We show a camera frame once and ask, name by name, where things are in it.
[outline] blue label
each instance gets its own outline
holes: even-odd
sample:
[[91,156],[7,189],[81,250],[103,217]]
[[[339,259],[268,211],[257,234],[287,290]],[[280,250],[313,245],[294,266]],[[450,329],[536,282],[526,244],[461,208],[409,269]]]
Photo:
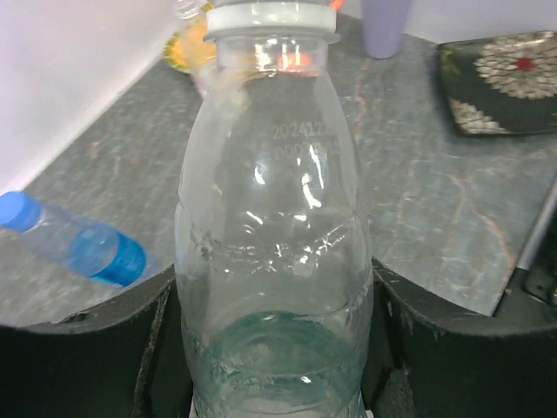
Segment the blue label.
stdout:
[[145,250],[133,239],[122,233],[118,233],[118,238],[118,250],[114,260],[91,278],[126,287],[143,274],[147,256]]

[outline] bottle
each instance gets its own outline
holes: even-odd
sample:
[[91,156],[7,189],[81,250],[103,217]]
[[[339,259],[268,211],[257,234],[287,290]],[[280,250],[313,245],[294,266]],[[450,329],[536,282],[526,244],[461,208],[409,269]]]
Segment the bottle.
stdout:
[[217,49],[204,41],[207,34],[205,11],[211,7],[210,3],[201,3],[199,7],[196,0],[176,1],[176,12],[182,21],[180,45],[193,82],[203,98],[217,75]]
[[154,257],[133,239],[22,192],[0,196],[0,226],[19,233],[33,253],[91,280],[128,287],[158,273]]
[[372,258],[352,134],[326,70],[336,11],[217,1],[218,76],[175,218],[198,418],[365,417]]
[[362,0],[364,46],[372,58],[397,53],[413,0]]

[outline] wall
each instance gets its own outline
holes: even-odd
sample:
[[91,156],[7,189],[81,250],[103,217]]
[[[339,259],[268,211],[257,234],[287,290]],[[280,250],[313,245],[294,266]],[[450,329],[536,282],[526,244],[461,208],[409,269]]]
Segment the wall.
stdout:
[[[361,1],[345,0],[342,11],[360,17]],[[406,27],[436,43],[535,30],[557,30],[557,0],[414,0]]]
[[38,175],[160,56],[171,5],[0,2],[0,193]]

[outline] marble surface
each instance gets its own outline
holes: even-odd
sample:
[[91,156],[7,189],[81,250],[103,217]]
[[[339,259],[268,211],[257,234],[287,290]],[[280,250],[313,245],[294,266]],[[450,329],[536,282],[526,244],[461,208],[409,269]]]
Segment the marble surface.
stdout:
[[[329,70],[359,145],[374,255],[399,274],[490,314],[557,169],[557,135],[463,138],[434,81],[435,45],[365,57],[360,23],[339,17]],[[173,215],[200,99],[163,63],[65,151],[28,191],[108,222],[173,260]],[[0,323],[90,307],[111,290],[29,255],[0,233]]]

